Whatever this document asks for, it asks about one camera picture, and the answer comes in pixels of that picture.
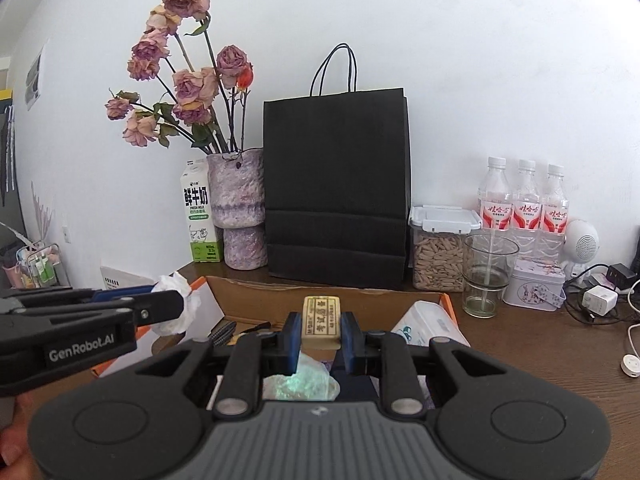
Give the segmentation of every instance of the fresh milk carton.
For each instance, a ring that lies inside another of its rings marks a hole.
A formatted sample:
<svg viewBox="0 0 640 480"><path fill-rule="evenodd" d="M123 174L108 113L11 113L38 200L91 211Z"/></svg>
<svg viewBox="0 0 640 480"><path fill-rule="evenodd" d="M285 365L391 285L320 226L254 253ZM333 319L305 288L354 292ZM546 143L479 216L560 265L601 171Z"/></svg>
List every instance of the fresh milk carton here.
<svg viewBox="0 0 640 480"><path fill-rule="evenodd" d="M207 173L206 159L190 160L180 179L194 262L222 260L222 229L213 225Z"/></svg>

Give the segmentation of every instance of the power adapter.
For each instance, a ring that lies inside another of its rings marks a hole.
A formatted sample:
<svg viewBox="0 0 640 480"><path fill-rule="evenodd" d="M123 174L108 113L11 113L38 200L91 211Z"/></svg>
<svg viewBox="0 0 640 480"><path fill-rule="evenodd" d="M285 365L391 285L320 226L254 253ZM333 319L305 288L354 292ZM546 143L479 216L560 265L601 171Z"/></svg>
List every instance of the power adapter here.
<svg viewBox="0 0 640 480"><path fill-rule="evenodd" d="M582 297L582 306L598 316L604 316L617 302L618 293L601 285L590 288Z"/></svg>
<svg viewBox="0 0 640 480"><path fill-rule="evenodd" d="M634 284L634 281L637 278L636 274L626 265L615 264L609 266L607 279L620 290L627 290L628 288L631 288L631 285Z"/></svg>

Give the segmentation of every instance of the white tissue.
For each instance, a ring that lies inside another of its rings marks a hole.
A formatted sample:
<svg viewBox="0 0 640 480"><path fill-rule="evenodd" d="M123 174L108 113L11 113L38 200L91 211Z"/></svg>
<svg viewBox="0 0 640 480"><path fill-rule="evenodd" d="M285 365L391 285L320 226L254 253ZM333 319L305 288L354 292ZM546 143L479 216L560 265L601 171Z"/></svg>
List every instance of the white tissue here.
<svg viewBox="0 0 640 480"><path fill-rule="evenodd" d="M173 335L187 332L200 307L200 295L198 291L193 292L189 286L189 282L187 282L179 272L174 272L171 276L160 276L160 280L156 283L152 292L159 292L160 290L177 290L180 292L184 298L184 310L178 319L155 323L151 325L151 330L158 335Z"/></svg>

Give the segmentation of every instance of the glass cup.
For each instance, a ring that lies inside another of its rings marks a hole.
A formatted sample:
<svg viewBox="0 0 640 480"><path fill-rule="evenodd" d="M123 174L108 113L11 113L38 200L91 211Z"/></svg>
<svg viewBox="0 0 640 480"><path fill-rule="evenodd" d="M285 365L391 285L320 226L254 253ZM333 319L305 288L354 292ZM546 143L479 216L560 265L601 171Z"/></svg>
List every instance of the glass cup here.
<svg viewBox="0 0 640 480"><path fill-rule="evenodd" d="M462 248L463 308L474 317L493 317L509 284L520 248L497 235L470 235Z"/></svg>

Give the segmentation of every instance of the black paper bag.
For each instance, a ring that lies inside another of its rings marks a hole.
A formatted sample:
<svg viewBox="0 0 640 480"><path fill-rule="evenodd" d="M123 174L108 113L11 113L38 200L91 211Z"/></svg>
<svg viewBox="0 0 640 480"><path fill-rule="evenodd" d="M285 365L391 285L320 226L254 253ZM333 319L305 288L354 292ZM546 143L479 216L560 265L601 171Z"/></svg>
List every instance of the black paper bag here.
<svg viewBox="0 0 640 480"><path fill-rule="evenodd" d="M355 56L346 44L316 78L340 48L350 54L348 92L264 104L270 273L399 288L411 200L406 99L399 88L355 91Z"/></svg>

